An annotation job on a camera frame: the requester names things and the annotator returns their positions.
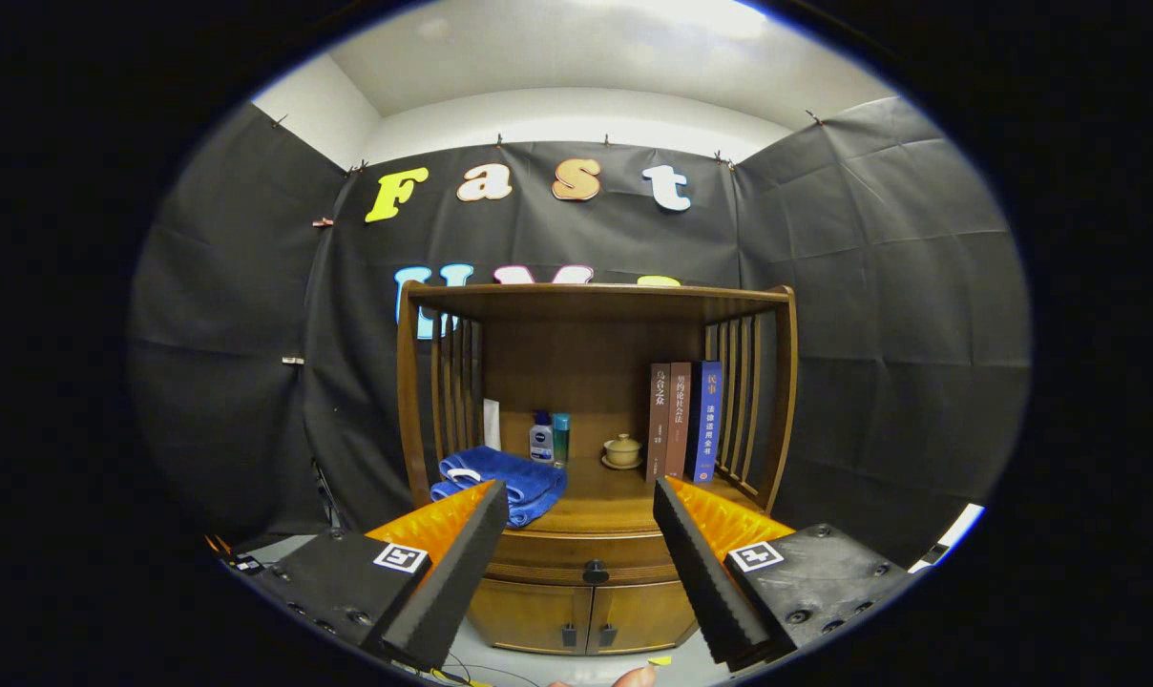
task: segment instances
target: cabinet door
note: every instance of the cabinet door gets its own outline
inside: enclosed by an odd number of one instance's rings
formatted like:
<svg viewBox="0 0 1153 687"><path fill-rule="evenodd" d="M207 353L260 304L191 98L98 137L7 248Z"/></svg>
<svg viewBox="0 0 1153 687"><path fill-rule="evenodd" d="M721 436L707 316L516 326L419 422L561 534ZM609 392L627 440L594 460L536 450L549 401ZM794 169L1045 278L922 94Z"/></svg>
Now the cabinet door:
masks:
<svg viewBox="0 0 1153 687"><path fill-rule="evenodd" d="M597 587L586 654L658 651L695 632L695 612L678 581Z"/></svg>
<svg viewBox="0 0 1153 687"><path fill-rule="evenodd" d="M585 654L589 587L520 584L484 579L467 618L489 644L519 651Z"/></svg>

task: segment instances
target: decorative letter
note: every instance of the decorative letter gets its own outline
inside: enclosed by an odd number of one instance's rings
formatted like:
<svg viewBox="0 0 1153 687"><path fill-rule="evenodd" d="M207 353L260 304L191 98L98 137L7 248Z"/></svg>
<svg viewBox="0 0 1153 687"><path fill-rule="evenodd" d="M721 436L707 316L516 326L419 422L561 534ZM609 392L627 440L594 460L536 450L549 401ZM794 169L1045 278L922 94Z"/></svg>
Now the decorative letter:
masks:
<svg viewBox="0 0 1153 687"><path fill-rule="evenodd" d="M534 284L534 275L529 273L528 266L504 265L492 273L496 281L502 284ZM585 265L564 265L557 271L551 284L588 284L594 277L594 269Z"/></svg>
<svg viewBox="0 0 1153 687"><path fill-rule="evenodd" d="M470 181L458 188L459 201L470 202L482 198L499 201L513 190L507 183L507 168L504 165L495 163L480 165L477 168L467 169L467 174L462 174L462 178Z"/></svg>
<svg viewBox="0 0 1153 687"><path fill-rule="evenodd" d="M676 210L676 212L683 212L683 210L691 207L691 199L678 195L678 184L686 186L686 178L681 174L675 174L672 166L657 165L655 168L643 171L642 174L654 182L654 199L661 207Z"/></svg>
<svg viewBox="0 0 1153 687"><path fill-rule="evenodd" d="M661 274L649 274L649 277L641 277L636 280L639 286L681 286L677 279L669 277L661 277Z"/></svg>
<svg viewBox="0 0 1153 687"><path fill-rule="evenodd" d="M601 173L597 160L564 160L556 168L558 181L551 183L551 192L560 201L589 201L602 190L595 175Z"/></svg>
<svg viewBox="0 0 1153 687"><path fill-rule="evenodd" d="M398 214L394 203L406 203L412 196L415 182L428 179L428 168L407 169L405 173L386 174L377 180L380 190L377 191L377 199L372 202L372 209L363 217L363 221L371 222L385 220Z"/></svg>
<svg viewBox="0 0 1153 687"><path fill-rule="evenodd" d="M466 264L453 264L445 265L440 269L440 277L445 278L445 286L466 286L467 278L470 274L475 274L475 269ZM429 277L432 277L432 270L429 269L401 269L394 273L394 281L398 282L398 296L394 300L394 322L399 320L398 314L399 309L402 308L402 286L408 281L427 281ZM458 318L453 318L454 324L458 324ZM446 318L440 319L440 335L445 335L449 330L446 330ZM420 309L419 326L415 330L416 339L432 339L432 318L424 317L424 309Z"/></svg>

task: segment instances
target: wooden shelf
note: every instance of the wooden shelf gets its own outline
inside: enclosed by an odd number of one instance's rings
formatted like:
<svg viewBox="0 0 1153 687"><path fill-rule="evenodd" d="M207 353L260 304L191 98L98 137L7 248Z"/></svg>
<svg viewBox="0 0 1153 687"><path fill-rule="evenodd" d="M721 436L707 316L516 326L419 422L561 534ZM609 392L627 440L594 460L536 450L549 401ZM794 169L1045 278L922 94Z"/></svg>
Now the wooden shelf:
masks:
<svg viewBox="0 0 1153 687"><path fill-rule="evenodd" d="M786 290L630 284L493 284L419 286L412 300L480 322L669 322L713 324L769 312Z"/></svg>
<svg viewBox="0 0 1153 687"><path fill-rule="evenodd" d="M643 466L603 466L602 444L619 433L647 436L653 363L719 360L717 473L698 486L755 512L771 508L793 424L793 299L786 286L402 286L399 425L416 505L429 503L430 482L440 478L437 461L484 440L482 400L499 401L502 448L517 456L528 455L535 409L572 417L567 490L535 521L503 531L472 603L472 621L489 643L597 654L649 651L691 635L694 613L651 514L655 486ZM432 338L421 342L425 309L432 310ZM764 356L768 318L776 335ZM428 360L423 385L421 353ZM762 410L771 416L773 436L756 443L761 379L774 387L771 408ZM432 423L424 428L427 406ZM423 431L434 438L429 455ZM585 581L595 560L610 575L603 586ZM594 642L593 631L611 621L621 626L620 639Z"/></svg>
<svg viewBox="0 0 1153 687"><path fill-rule="evenodd" d="M699 486L759 512L724 477ZM600 456L576 456L568 461L568 488L550 512L505 536L537 535L658 535L651 515L654 486L647 484L643 465L634 469L610 469Z"/></svg>

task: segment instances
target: black foam pad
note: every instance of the black foam pad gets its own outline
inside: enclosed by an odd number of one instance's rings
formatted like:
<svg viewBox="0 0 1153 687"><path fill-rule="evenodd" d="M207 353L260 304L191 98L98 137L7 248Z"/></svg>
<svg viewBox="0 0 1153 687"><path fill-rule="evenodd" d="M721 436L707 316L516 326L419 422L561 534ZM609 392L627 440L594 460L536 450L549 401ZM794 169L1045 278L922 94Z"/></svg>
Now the black foam pad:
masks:
<svg viewBox="0 0 1153 687"><path fill-rule="evenodd" d="M666 480L656 482L654 519L714 662L738 670L794 649L778 627L768 627L771 617L756 613L738 591Z"/></svg>
<svg viewBox="0 0 1153 687"><path fill-rule="evenodd" d="M421 670L445 665L458 626L507 523L507 491L497 480L475 506L436 571L407 599L382 640L385 654Z"/></svg>

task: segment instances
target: saucer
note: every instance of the saucer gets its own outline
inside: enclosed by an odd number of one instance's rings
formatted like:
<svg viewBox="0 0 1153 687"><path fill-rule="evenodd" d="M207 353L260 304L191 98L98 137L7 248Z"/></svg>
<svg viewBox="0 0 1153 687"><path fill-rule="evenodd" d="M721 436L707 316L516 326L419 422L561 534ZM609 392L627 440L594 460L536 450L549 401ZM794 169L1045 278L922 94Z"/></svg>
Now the saucer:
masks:
<svg viewBox="0 0 1153 687"><path fill-rule="evenodd" d="M634 462L634 463L632 463L630 466L617 466L617 465L612 463L611 461L606 460L606 453L602 453L602 465L606 466L610 469L632 469L632 468L638 468L638 467L640 467L640 465L642 462L645 462L643 458L641 458L640 460L638 460L636 462Z"/></svg>

